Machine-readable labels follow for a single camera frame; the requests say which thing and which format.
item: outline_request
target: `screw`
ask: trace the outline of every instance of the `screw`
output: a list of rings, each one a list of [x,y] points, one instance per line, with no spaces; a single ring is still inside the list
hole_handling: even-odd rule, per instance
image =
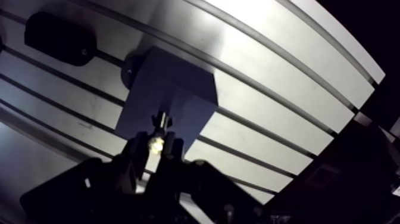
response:
[[[258,217],[260,217],[263,213],[263,209],[260,207],[254,207],[253,211]]]
[[[234,207],[231,204],[226,204],[224,210],[226,211],[227,223],[232,223]]]
[[[197,166],[202,166],[204,164],[204,160],[197,160],[195,163]]]

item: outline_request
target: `black pad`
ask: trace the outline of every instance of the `black pad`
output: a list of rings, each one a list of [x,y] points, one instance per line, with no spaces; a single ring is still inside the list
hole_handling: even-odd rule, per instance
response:
[[[90,31],[43,12],[28,19],[25,44],[74,66],[87,64],[96,52],[96,37]]]

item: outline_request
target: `black plastic part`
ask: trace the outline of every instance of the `black plastic part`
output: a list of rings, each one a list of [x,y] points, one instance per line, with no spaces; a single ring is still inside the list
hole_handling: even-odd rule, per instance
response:
[[[74,66],[87,64],[97,51],[90,31],[45,12],[26,22],[25,44]]]

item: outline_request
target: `gray block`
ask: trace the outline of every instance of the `gray block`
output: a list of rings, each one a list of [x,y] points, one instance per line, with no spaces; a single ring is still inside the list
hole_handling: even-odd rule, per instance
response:
[[[127,61],[124,70],[132,64],[137,63]],[[165,111],[173,120],[168,130],[184,140],[186,151],[218,107],[214,75],[157,47],[146,54],[140,68],[130,70],[137,73],[115,133],[125,139],[142,131],[152,133],[152,116]]]

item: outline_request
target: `metal surface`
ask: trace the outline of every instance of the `metal surface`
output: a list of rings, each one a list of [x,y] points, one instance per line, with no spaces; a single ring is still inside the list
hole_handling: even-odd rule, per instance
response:
[[[0,8],[1,107],[110,159],[126,142],[113,134],[128,95],[122,61],[156,45],[215,77],[220,108],[186,159],[206,158],[263,203],[340,134],[352,105],[374,90],[315,27],[272,0],[6,0]],[[92,30],[97,57],[74,67],[26,46],[24,22],[42,10]],[[309,16],[329,32],[328,19]],[[157,161],[150,158],[149,172]]]
[[[360,108],[373,92],[372,86],[334,47],[278,2],[274,0],[207,2],[280,45],[330,83],[356,108]]]
[[[319,24],[320,27],[318,29],[325,30],[332,36],[333,41],[336,41],[337,44],[340,45],[335,48],[346,57],[360,73],[365,72],[365,76],[372,77],[377,83],[382,81],[385,77],[385,73],[379,65],[346,28],[332,17],[318,2],[307,0],[292,0],[291,2],[300,9],[299,11],[304,12],[304,14],[310,16]]]

